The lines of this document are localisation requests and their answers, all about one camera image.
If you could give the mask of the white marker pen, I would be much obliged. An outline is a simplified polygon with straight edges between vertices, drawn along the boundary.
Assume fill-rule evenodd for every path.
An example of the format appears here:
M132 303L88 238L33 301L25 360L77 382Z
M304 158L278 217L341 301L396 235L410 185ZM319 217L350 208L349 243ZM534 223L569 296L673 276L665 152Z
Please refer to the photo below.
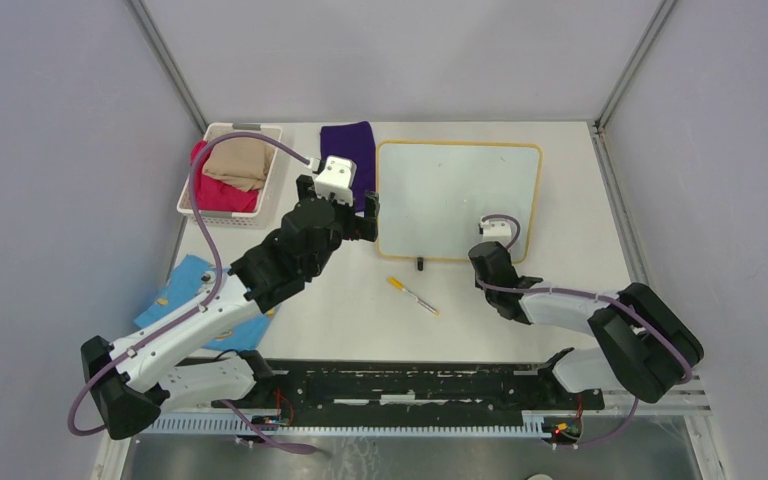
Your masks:
M401 293L409 296L415 303L420 305L425 310L429 311L431 314L438 316L440 314L439 310L433 307L431 304L426 302L424 299L419 297L416 293L408 289L402 282L400 282L395 277L388 277L387 282L393 286L395 289L400 291Z

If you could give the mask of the yellow framed whiteboard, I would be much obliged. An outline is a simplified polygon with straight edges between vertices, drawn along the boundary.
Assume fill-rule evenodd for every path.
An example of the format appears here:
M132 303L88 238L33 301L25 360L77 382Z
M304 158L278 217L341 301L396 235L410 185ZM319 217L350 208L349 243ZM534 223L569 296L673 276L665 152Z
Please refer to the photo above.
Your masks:
M376 152L378 251L384 257L464 261L484 217L515 218L510 252L525 260L543 166L536 144L388 140Z

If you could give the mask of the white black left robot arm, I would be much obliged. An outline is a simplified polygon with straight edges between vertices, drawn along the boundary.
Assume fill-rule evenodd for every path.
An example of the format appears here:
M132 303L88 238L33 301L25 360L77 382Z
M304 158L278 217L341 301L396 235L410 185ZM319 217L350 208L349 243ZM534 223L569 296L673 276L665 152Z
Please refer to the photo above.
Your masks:
M196 403L241 399L257 408L272 399L274 381L258 353L182 362L223 331L302 292L343 242L377 239L377 192L365 193L363 213L357 215L336 194L319 194L321 184L299 176L299 200L279 228L229 269L219 269L206 292L147 328L113 342L95 336L81 346L86 384L78 396L90 395L102 419L94 433L122 440L162 414Z

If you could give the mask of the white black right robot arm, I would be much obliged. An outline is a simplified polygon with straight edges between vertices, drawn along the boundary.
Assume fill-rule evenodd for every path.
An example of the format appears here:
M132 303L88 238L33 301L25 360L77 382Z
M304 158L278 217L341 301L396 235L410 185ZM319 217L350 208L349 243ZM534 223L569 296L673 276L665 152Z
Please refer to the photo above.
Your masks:
M562 408L577 393L623 389L654 404L690 381L704 358L701 342L647 284L614 292L551 285L517 273L508 250L483 242L468 253L475 285L504 319L556 327L592 337L589 349L566 348L551 357L537 382L540 400Z

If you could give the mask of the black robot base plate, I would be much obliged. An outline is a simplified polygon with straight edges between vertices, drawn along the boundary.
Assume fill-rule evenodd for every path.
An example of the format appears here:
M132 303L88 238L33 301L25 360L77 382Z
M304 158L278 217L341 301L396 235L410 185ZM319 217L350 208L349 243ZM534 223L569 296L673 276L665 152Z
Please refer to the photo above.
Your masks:
M560 415L605 406L600 391L568 393L531 363L267 364L272 376L233 404L279 413L294 427L513 427L526 411Z

